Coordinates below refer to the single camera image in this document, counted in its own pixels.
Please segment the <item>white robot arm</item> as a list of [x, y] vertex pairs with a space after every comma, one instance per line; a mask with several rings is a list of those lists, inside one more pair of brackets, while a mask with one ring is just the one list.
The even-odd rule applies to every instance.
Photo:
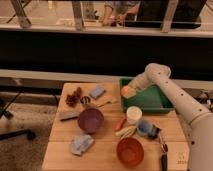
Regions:
[[192, 129], [187, 169], [213, 171], [213, 112], [195, 100], [170, 79], [171, 69], [162, 64], [150, 63], [142, 74], [134, 77], [122, 96], [130, 98], [152, 84], [157, 85]]

